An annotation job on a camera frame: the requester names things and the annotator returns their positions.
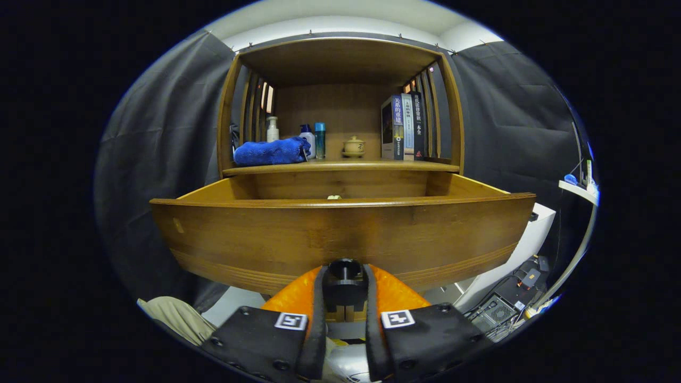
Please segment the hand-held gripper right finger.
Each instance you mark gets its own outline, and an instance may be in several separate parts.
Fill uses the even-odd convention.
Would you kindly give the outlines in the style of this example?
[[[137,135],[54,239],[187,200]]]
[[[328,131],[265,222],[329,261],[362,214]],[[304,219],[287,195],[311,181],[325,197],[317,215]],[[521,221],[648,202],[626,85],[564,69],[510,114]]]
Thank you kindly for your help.
[[[388,272],[363,269],[371,381],[429,381],[491,349],[492,341],[452,304],[432,305]]]

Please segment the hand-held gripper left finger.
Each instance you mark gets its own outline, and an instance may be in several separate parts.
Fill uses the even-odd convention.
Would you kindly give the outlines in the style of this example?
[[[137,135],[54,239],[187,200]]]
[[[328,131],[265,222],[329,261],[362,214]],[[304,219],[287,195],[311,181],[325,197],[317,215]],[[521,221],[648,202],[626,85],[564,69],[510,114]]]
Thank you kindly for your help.
[[[265,308],[242,306],[201,349],[226,366],[270,382],[321,380],[327,349],[323,279],[317,267],[294,280]]]

